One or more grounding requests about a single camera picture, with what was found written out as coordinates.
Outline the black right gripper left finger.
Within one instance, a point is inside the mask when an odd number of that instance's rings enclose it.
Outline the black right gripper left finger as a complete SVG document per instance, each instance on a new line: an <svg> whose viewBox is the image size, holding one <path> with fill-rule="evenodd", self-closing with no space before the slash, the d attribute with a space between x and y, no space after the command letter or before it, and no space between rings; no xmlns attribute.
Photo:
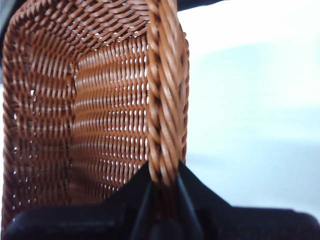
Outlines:
<svg viewBox="0 0 320 240"><path fill-rule="evenodd" d="M4 233L6 240L140 239L147 224L152 191L149 165L97 205L51 206L20 212Z"/></svg>

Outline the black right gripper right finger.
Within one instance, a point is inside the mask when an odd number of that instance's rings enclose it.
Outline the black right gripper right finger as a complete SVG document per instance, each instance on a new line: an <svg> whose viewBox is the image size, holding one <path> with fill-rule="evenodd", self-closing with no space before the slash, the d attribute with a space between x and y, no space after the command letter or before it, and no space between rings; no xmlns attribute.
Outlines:
<svg viewBox="0 0 320 240"><path fill-rule="evenodd" d="M291 209L232 206L182 162L177 178L178 214L188 240L318 240L320 224Z"/></svg>

